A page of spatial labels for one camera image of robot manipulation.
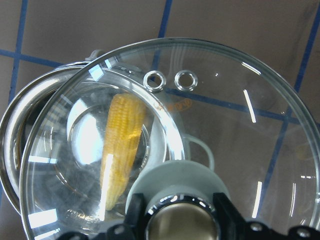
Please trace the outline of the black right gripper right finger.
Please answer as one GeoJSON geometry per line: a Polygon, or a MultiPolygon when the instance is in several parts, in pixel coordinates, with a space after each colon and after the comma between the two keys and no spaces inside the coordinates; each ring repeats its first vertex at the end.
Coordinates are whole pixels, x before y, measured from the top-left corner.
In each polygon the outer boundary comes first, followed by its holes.
{"type": "Polygon", "coordinates": [[[318,240],[320,232],[303,225],[279,233],[260,221],[245,220],[223,192],[212,194],[213,218],[219,240],[318,240]]]}

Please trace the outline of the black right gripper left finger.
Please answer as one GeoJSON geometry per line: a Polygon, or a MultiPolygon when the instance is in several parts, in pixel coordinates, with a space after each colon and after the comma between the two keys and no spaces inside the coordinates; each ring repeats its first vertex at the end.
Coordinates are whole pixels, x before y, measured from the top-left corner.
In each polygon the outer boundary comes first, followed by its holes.
{"type": "Polygon", "coordinates": [[[143,193],[134,193],[129,202],[129,206],[123,223],[115,224],[107,230],[89,238],[84,233],[67,232],[58,237],[58,240],[144,240],[145,228],[144,212],[146,209],[145,197],[143,193]]]}

